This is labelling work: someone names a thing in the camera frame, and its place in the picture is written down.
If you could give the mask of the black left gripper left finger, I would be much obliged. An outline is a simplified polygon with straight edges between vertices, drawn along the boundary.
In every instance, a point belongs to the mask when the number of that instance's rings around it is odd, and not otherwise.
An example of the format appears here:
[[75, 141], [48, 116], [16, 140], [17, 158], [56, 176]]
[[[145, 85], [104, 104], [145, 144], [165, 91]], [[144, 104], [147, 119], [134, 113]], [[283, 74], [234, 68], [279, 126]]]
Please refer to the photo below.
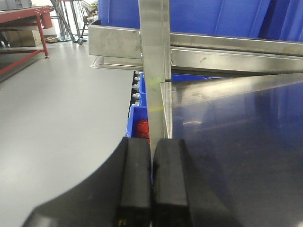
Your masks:
[[148, 227], [151, 154], [148, 141], [124, 137], [90, 176], [34, 208], [25, 227]]

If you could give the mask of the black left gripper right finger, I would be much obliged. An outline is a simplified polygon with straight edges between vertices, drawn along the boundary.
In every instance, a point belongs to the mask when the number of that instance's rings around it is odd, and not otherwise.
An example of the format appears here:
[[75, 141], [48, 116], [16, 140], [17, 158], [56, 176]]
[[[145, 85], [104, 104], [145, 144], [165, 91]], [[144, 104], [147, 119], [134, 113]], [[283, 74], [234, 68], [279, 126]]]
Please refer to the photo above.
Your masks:
[[184, 140], [161, 139], [153, 159], [155, 227], [240, 227], [200, 173]]

